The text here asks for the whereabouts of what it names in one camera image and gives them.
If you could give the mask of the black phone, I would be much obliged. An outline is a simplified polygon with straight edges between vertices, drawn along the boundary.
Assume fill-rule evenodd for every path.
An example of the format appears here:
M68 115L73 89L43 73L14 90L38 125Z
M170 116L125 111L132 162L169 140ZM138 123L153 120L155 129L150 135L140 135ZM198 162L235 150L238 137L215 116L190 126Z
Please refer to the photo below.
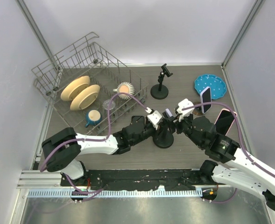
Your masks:
M144 125L145 125L145 117L144 116L134 115L131 117L130 126L143 129Z

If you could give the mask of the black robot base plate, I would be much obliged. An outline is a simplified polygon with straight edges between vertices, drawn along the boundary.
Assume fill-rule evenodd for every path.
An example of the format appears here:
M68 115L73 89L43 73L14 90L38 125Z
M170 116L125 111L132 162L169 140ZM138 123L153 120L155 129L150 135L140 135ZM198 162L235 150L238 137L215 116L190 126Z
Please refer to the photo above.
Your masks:
M77 187L112 191L155 191L161 185L166 191L179 191L216 184L212 178L192 169L89 170L73 183Z

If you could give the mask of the wooden base phone stand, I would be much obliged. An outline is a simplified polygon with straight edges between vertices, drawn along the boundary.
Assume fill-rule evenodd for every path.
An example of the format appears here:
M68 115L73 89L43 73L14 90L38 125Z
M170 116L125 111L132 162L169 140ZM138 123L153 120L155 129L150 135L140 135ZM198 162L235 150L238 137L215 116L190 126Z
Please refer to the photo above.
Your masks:
M193 110L192 113L193 113L194 115L197 115L197 116L203 116L201 107L196 107L196 108L194 108L194 110Z

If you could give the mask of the purple case phone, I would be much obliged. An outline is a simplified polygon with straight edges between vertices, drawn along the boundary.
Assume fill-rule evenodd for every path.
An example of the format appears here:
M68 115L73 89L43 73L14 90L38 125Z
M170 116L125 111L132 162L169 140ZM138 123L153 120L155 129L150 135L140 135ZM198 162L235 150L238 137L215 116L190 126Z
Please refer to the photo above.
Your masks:
M166 114L166 117L171 119L173 118L173 114L171 113L170 109L165 109L165 114Z

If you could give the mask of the ribbed white mug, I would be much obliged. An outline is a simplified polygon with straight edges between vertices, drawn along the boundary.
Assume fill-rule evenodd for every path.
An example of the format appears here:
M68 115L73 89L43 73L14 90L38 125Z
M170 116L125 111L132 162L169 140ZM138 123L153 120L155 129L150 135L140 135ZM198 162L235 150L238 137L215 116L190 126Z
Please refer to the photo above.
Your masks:
M113 89L113 92L116 93L127 93L129 95L134 95L135 94L135 88L130 82L122 82L118 85L116 89ZM129 100L130 97L126 94L120 94L119 98L123 100Z

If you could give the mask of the black phone stand short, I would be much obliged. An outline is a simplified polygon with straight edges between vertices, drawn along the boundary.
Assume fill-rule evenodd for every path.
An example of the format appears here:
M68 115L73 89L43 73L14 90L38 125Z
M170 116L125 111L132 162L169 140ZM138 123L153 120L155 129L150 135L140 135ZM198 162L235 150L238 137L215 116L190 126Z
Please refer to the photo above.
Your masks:
M173 75L173 73L171 73L168 70L166 63L161 66L161 69L162 71L160 72L160 75L158 76L158 80L157 80L158 84L153 85L150 90L151 96L158 100L165 99L169 94L168 88L162 84L164 77L165 76L170 77Z

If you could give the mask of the blue mug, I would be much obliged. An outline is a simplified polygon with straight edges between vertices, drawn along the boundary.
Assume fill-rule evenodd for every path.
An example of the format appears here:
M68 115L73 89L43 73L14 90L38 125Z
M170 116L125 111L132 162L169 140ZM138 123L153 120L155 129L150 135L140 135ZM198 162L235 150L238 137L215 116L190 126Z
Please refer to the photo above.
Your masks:
M87 128L88 126L96 126L102 121L102 115L98 110L90 110L86 114L85 120L85 128Z

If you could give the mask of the black phone stand tall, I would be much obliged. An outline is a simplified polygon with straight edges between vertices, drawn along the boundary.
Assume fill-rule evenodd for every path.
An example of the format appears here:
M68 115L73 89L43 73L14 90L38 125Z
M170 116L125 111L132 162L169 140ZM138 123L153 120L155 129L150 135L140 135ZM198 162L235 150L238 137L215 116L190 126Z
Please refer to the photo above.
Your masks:
M169 148L174 143L174 137L169 128L169 122L163 120L153 136L153 143L159 148Z

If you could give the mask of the clear glass cup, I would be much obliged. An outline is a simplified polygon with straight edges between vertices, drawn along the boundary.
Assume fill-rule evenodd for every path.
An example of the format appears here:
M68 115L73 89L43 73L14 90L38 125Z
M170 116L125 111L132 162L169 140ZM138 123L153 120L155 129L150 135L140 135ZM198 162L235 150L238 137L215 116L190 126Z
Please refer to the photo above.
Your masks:
M110 110L113 110L116 106L116 103L112 100L105 100L102 104L102 107L104 110L106 111L110 111Z

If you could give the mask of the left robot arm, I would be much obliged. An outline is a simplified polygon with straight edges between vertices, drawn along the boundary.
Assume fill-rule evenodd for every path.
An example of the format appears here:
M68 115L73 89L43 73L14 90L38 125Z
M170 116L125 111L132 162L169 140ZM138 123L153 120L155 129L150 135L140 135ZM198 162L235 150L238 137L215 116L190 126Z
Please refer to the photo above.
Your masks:
M45 160L40 171L67 175L77 186L87 182L84 165L77 156L84 154L123 154L131 147L153 137L160 128L150 122L133 122L122 130L105 136L88 136L76 133L72 127L65 128L42 143Z

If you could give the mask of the beige plate front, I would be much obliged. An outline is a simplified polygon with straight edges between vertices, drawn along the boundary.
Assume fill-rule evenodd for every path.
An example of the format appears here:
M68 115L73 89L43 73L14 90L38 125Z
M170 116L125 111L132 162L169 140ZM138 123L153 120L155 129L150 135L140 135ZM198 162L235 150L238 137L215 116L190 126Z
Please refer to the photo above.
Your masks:
M100 86L97 84L87 87L73 99L70 110L78 111L86 109L97 99L99 91Z

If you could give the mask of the lavender phone on wooden stand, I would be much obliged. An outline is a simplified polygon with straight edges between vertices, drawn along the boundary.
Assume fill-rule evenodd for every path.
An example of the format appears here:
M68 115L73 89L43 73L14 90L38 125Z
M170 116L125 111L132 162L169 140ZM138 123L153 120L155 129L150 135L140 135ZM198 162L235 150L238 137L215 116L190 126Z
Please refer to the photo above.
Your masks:
M211 89L209 86L202 90L202 92L200 93L200 99L201 99L201 103L210 103L212 101ZM207 113L210 110L211 106L212 106L211 104L202 105L201 106L202 114Z

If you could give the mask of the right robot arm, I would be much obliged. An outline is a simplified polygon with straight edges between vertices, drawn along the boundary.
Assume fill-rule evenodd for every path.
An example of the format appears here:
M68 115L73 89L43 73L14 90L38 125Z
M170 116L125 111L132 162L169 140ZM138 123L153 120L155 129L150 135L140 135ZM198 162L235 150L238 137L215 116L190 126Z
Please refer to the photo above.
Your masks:
M250 193L275 211L275 169L221 135L206 117L178 116L176 132L184 133L209 157L199 174L203 184L223 183Z

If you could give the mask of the beige plate rear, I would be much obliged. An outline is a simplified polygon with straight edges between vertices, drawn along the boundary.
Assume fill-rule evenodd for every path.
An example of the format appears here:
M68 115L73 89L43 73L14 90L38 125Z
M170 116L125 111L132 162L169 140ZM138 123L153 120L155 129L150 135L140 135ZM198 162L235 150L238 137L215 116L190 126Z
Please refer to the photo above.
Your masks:
M61 93L62 101L72 101L81 91L90 85L90 77L82 76L68 84Z

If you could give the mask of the beige plate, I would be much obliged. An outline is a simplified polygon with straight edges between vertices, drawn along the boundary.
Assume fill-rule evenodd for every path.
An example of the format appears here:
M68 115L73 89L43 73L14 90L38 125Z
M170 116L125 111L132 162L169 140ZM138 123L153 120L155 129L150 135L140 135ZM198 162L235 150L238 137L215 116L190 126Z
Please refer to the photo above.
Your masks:
M97 84L87 87L73 99L70 110L78 111L86 109L97 99L99 91L100 86Z
M81 91L90 85L90 77L82 76L68 84L61 93L62 101L72 101Z

